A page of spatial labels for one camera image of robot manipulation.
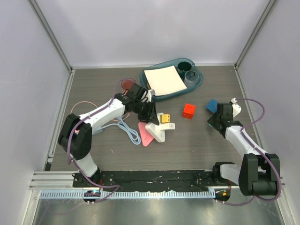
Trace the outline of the white triangular power strip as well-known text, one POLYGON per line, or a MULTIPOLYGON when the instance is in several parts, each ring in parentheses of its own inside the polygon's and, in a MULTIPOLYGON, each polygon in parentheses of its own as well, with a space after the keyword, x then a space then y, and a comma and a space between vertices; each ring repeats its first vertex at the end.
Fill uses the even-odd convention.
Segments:
MULTIPOLYGON (((157 113, 158 119, 161 114, 164 114, 164 113, 157 113)), ((165 131, 160 130, 159 125, 157 126, 151 122, 148 122, 146 124, 146 129, 158 143, 163 143, 165 141, 165 131)))

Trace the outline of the yellow plug adapter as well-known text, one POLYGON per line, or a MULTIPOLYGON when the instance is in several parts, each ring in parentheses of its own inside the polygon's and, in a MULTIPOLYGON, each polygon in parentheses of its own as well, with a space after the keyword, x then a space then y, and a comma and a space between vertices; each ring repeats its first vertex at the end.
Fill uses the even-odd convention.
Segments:
POLYGON ((170 121, 171 121, 171 118, 170 118, 169 114, 161 114, 159 116, 159 119, 160 119, 160 123, 162 123, 162 124, 170 123, 170 121))

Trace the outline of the blue cube socket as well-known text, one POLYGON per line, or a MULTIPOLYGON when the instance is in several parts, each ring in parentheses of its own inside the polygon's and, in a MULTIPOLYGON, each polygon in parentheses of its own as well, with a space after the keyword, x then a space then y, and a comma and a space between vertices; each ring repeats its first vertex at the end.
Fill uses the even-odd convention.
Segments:
POLYGON ((215 99, 211 99, 207 105, 206 108, 211 112, 211 113, 215 113, 217 111, 217 107, 218 107, 218 101, 215 99))

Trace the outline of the white plug adapter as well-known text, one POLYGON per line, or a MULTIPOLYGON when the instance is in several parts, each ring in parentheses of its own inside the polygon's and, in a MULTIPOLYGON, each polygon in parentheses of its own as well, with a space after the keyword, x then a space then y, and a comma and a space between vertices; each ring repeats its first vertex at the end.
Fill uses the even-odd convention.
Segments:
POLYGON ((159 129, 162 131, 166 131, 166 130, 174 130, 175 129, 175 124, 174 123, 161 123, 159 125, 159 129))

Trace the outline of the pink triangular power strip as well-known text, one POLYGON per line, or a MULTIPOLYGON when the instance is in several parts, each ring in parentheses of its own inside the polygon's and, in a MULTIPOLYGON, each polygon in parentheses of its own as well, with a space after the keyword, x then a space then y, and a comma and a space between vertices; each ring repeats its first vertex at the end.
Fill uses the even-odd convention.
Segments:
POLYGON ((142 146, 147 147, 154 140, 154 137, 147 131, 146 123, 139 122, 138 128, 139 128, 142 146))

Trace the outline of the red cube socket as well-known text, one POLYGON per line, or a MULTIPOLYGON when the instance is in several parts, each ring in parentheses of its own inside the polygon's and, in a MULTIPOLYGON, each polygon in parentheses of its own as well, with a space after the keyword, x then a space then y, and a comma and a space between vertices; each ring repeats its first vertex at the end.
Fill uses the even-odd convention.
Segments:
POLYGON ((195 105, 185 104, 182 112, 182 117, 192 119, 195 114, 195 105))

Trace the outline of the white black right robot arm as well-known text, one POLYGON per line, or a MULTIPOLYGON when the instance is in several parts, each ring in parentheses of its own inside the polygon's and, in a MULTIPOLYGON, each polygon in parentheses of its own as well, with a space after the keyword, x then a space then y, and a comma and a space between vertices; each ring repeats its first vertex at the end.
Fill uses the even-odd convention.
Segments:
POLYGON ((212 181, 217 185, 231 181, 239 186, 244 196, 277 199, 282 190, 280 159, 256 144, 247 134, 245 126, 234 119, 240 111, 241 107, 235 99, 229 103, 218 103, 216 111, 207 121, 242 156, 241 166, 231 162, 215 163, 212 181))

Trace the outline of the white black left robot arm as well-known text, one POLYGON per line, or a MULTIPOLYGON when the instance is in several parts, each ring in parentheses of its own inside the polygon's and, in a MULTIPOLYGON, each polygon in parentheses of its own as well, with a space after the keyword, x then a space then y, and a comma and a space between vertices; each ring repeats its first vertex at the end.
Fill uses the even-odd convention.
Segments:
POLYGON ((67 161, 70 163, 73 160, 82 171, 83 181, 89 187, 95 187, 100 181, 100 169, 90 154, 92 136, 110 120, 129 112, 137 114, 141 122, 159 125, 153 95, 154 90, 147 90, 134 83, 125 94, 115 94, 97 109, 80 116, 71 113, 66 117, 58 137, 58 145, 66 151, 67 161))

